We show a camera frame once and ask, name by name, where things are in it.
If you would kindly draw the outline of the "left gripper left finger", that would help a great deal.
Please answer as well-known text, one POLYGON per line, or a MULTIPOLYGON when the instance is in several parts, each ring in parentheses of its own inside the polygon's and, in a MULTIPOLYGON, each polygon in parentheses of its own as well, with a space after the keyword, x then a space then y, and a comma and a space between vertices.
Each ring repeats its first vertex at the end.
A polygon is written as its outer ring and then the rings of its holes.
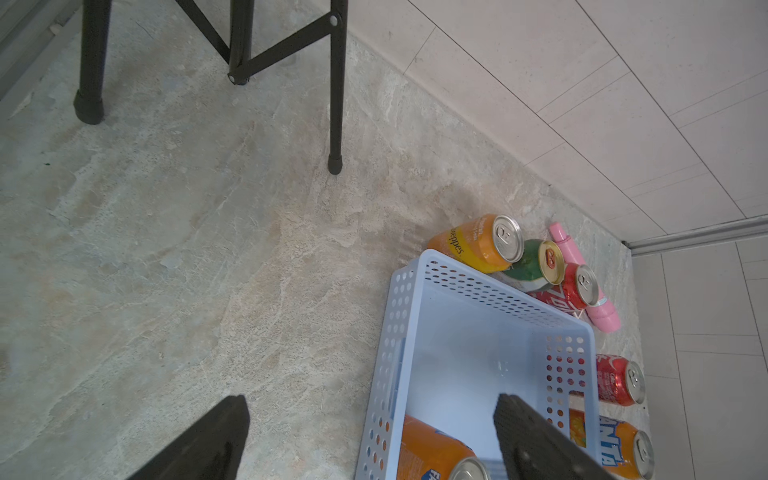
POLYGON ((235 479, 249 426, 246 398, 227 396, 129 479, 235 479))

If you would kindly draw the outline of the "orange can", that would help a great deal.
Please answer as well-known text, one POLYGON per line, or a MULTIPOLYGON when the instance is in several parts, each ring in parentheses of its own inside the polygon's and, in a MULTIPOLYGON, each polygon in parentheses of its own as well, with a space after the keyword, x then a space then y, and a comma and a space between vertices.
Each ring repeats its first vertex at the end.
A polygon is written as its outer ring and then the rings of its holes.
POLYGON ((507 215, 486 214, 437 234, 426 248, 436 250, 482 273, 507 270, 524 254, 519 224, 507 215))
POLYGON ((415 417, 406 415, 397 479, 489 479, 474 451, 415 417))
POLYGON ((650 437, 628 422, 599 417, 599 453, 602 466, 626 479, 652 479, 655 456, 650 437))

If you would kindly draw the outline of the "green white beer can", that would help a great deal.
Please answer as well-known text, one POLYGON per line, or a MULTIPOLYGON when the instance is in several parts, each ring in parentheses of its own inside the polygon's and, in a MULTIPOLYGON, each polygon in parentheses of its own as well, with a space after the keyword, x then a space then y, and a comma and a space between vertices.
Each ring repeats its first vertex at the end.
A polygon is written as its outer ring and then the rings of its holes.
POLYGON ((566 261, 559 246, 550 240, 529 239, 521 259, 492 277, 523 292, 545 291, 565 278, 566 261))

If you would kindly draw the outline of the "red cola can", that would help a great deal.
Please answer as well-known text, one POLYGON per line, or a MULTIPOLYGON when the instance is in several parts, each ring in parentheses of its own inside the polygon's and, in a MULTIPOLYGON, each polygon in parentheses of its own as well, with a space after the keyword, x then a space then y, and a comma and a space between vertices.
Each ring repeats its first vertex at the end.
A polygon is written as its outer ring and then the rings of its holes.
POLYGON ((567 314, 578 315, 587 307, 598 304, 600 288, 589 266, 567 263, 565 277, 559 285, 529 295, 567 314))

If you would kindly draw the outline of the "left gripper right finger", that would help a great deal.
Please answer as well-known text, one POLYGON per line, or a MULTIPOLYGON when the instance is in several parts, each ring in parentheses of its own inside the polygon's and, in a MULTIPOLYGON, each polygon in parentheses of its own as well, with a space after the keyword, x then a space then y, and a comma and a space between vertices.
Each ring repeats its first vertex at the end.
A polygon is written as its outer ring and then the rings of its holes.
POLYGON ((495 467, 495 479, 612 477, 517 395, 498 396, 493 422, 505 471, 495 467))

